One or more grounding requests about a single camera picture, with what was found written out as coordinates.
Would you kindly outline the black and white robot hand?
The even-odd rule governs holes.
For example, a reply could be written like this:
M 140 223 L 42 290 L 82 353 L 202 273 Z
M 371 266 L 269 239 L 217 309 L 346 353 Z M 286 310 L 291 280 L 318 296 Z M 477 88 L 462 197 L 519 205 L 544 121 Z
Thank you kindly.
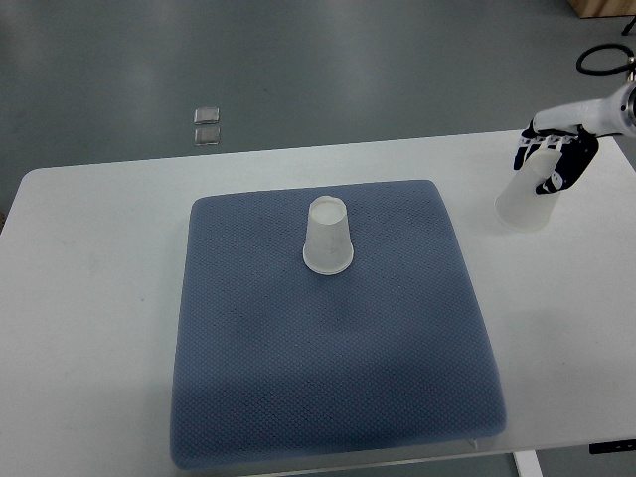
M 522 131 L 513 169 L 519 170 L 541 149 L 560 153 L 556 165 L 536 187 L 538 195 L 570 188 L 582 176 L 606 136 L 635 136 L 635 83 L 602 99 L 549 108 L 535 114 Z

